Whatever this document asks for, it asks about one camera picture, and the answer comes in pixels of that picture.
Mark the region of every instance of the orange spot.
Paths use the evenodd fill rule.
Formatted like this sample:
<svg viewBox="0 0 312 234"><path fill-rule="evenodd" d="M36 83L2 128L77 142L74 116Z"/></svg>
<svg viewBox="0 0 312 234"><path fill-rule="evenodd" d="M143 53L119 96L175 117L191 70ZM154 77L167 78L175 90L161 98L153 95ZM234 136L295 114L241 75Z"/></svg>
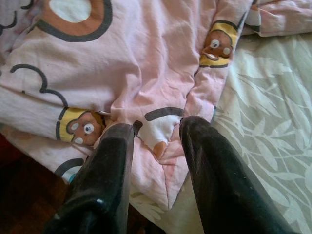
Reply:
<svg viewBox="0 0 312 234"><path fill-rule="evenodd" d="M161 141L154 146L153 153L155 154L157 159L161 158L166 147L167 147L167 144L164 141Z"/></svg>

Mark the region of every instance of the bear face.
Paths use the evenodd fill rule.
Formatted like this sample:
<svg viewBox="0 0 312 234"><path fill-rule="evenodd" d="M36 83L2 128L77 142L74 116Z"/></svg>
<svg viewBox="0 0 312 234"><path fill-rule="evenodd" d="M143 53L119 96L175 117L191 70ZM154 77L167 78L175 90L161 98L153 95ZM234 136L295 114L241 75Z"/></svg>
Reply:
<svg viewBox="0 0 312 234"><path fill-rule="evenodd" d="M74 134L72 142L94 145L101 135L102 126L89 111L86 111L78 119L70 121L66 126L66 131L69 134Z"/></svg>
<svg viewBox="0 0 312 234"><path fill-rule="evenodd" d="M232 51L231 37L222 30L213 30L206 38L202 54L213 61L217 61L219 57L229 58Z"/></svg>

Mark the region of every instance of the pink fabric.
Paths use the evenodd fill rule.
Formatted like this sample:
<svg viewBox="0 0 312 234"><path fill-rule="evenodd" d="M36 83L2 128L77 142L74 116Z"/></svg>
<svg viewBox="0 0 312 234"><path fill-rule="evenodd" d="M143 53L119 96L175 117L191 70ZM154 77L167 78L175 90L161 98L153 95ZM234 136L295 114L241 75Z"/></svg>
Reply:
<svg viewBox="0 0 312 234"><path fill-rule="evenodd" d="M170 209L188 171L179 121L212 119L252 1L83 0L83 14L64 14L73 9L68 2L45 2L38 26L0 68L0 122L10 125L1 132L53 172L75 159L59 175L71 181L91 152L77 143L93 144L88 137L105 131L96 112L110 113L111 124L136 129L132 184ZM257 7L279 15L275 4ZM272 24L251 15L261 27ZM81 128L83 121L93 124Z"/></svg>
<svg viewBox="0 0 312 234"><path fill-rule="evenodd" d="M284 36L312 31L312 1L258 0L246 23L258 26L262 37Z"/></svg>
<svg viewBox="0 0 312 234"><path fill-rule="evenodd" d="M25 4L22 0L0 0L0 64L24 40L34 17L40 13L42 0Z"/></svg>

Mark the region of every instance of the leaf pattern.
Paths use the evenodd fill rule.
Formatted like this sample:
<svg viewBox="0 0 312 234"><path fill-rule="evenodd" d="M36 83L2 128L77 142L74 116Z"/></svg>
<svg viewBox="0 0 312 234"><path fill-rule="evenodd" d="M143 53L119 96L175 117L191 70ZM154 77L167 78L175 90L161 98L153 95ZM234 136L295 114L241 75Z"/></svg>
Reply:
<svg viewBox="0 0 312 234"><path fill-rule="evenodd" d="M261 39L267 43L258 44L252 57L242 39L237 54L257 68L235 61L224 89L235 92L221 97L213 119L294 231L303 234L312 232L312 89L302 78L310 76L305 63L291 55L311 54L312 41L306 38L312 34ZM288 55L278 56L276 43L284 43ZM231 99L238 101L228 105Z"/></svg>

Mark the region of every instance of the cartoon bear print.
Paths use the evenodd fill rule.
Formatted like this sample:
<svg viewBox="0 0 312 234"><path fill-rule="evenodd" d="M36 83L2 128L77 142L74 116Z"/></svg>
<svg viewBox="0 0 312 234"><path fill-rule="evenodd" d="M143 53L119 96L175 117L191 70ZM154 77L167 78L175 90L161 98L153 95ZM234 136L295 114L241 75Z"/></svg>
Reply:
<svg viewBox="0 0 312 234"><path fill-rule="evenodd" d="M232 54L232 39L228 34L221 30L212 31L206 39L206 47L202 50L202 54L213 61L219 60L219 57L225 59Z"/></svg>
<svg viewBox="0 0 312 234"><path fill-rule="evenodd" d="M97 123L91 112L85 111L78 119L73 119L67 124L66 131L73 135L72 142L93 145L101 135L102 126Z"/></svg>
<svg viewBox="0 0 312 234"><path fill-rule="evenodd" d="M237 39L237 26L226 20L213 23L201 51L200 67L222 68L229 64Z"/></svg>

